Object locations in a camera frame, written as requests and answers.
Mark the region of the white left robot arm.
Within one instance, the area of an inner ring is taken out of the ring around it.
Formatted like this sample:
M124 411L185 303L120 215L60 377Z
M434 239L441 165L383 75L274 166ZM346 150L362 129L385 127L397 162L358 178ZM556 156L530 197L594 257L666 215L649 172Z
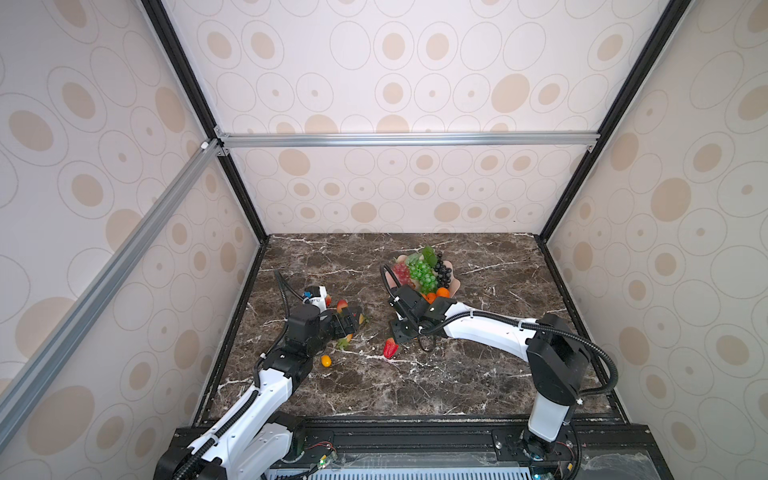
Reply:
M297 423L277 411L312 371L315 357L364 323L356 305L322 309L322 301L292 308L273 347L257 362L253 383L212 427L187 445L169 447L155 479L257 479L277 461L301 457Z

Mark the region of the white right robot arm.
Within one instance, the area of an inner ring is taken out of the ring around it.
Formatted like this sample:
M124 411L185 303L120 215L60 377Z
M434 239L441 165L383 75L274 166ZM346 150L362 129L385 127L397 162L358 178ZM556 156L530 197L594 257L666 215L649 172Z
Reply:
M391 322L394 342L439 337L472 342L498 350L526 365L535 396L524 429L529 448L549 448L583 397L582 384L592 355L585 338L564 319L547 314L518 318L473 308L453 299L389 301L397 318Z

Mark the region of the pink scalloped fruit bowl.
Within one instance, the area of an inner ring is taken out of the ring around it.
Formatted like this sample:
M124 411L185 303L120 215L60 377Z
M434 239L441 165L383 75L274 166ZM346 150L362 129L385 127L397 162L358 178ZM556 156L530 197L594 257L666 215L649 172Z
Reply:
M399 258L398 258L398 259L395 261L394 265L395 265L396 263L399 263L399 262L405 262L405 260L406 260L406 257L407 257L407 256L409 256L409 255L401 255L401 256L400 256L400 257L399 257ZM459 286L460 286L460 281L459 281L459 280L456 278L456 276L455 276L455 271L454 271L454 269L453 269L453 265L452 265L452 263L451 263L449 260L446 260L446 259L444 258L444 255L443 255L443 259L444 259L445 263L447 264L447 266L452 268L452 281L451 281L450 287L448 288L448 290L450 291L450 297L452 297L452 296L454 296L454 295L455 295L456 291L459 289ZM416 290L418 293L422 294L422 293L419 291L418 287L417 287L415 284L414 284L414 286L413 286L412 288L414 288L414 289L415 289L415 290Z

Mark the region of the green fake grape bunch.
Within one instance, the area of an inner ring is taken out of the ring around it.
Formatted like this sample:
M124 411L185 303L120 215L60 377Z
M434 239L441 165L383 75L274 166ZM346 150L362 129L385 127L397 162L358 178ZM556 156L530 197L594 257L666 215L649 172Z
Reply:
M438 289L438 279L435 267L438 257L433 247L425 246L419 252L406 257L411 281L422 294L435 293Z

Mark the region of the red fake grape bunch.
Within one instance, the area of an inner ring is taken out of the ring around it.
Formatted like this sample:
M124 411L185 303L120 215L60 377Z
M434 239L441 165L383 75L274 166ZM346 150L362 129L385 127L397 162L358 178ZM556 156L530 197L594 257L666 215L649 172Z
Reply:
M408 285L413 287L414 284L411 279L410 270L405 262L399 262L392 266L392 271L395 274L400 285Z

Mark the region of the black fake grape bunch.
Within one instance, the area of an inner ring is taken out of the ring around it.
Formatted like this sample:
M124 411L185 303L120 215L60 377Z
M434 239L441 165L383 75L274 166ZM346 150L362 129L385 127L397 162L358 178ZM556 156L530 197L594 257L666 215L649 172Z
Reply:
M433 267L433 271L437 279L438 287L448 289L452 281L452 268L447 266L441 253L436 255L436 263Z

